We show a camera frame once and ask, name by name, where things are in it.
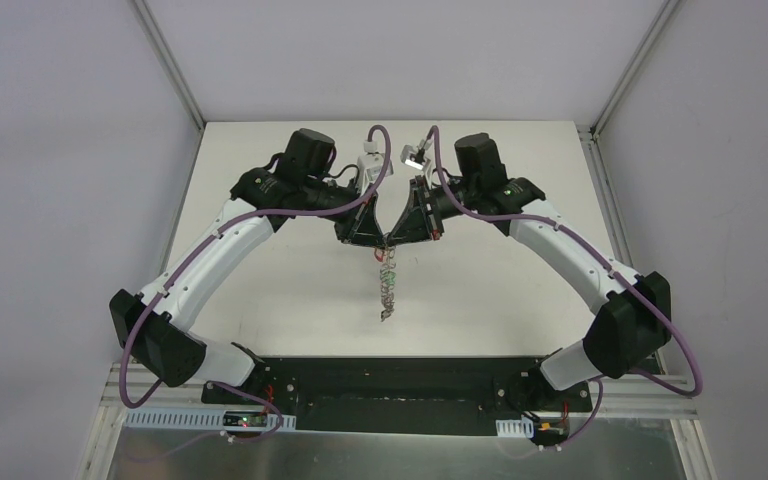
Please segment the silver key with red tag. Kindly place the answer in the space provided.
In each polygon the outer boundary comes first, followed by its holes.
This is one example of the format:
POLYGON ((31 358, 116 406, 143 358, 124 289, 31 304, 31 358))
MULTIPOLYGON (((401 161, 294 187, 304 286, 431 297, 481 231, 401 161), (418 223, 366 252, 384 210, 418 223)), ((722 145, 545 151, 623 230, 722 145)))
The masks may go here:
POLYGON ((389 258, 389 249, 388 248, 375 248, 373 252, 374 258, 379 262, 383 263, 389 258))

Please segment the metal disc keyring with rings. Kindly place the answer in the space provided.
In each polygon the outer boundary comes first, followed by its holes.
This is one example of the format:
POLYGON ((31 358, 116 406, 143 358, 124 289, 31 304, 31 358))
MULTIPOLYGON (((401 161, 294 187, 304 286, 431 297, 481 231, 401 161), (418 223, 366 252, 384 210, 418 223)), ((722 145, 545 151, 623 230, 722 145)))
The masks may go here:
POLYGON ((394 247, 385 248, 389 249, 389 258, 380 263, 379 269, 381 322, 390 318, 395 310, 396 249, 394 247))

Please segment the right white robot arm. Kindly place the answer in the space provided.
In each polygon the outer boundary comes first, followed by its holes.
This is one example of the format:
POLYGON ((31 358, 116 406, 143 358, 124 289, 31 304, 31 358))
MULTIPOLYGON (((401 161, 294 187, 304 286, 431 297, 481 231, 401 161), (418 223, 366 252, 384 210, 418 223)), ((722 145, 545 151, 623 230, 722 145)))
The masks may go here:
POLYGON ((456 141, 460 172, 454 176, 446 173, 438 146, 439 130, 432 128, 418 144, 403 148, 401 162, 420 173, 410 182, 409 202, 387 235, 388 244, 437 240, 444 220, 460 215, 490 223, 536 253, 594 315, 582 339, 528 371, 533 405, 550 410, 579 382, 618 379, 677 338, 668 281, 657 272, 641 275, 586 240, 539 187, 508 175, 488 134, 456 141))

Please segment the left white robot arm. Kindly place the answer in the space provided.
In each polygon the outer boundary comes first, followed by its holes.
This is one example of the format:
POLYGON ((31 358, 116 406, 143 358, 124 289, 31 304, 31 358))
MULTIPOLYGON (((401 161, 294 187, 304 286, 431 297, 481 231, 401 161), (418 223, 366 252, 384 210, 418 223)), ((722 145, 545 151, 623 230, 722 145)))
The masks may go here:
POLYGON ((123 359, 136 359, 158 383, 178 387, 191 379, 225 383, 241 404, 257 402, 265 378, 256 357, 230 341, 200 337, 192 328, 201 310, 240 262, 292 218, 323 218, 349 243, 371 217, 377 190, 392 172, 392 143, 381 125, 370 129, 356 164, 357 176, 341 186, 329 174, 334 139, 301 128, 265 167, 244 173, 210 227, 155 280, 136 293, 122 289, 109 302, 123 359))

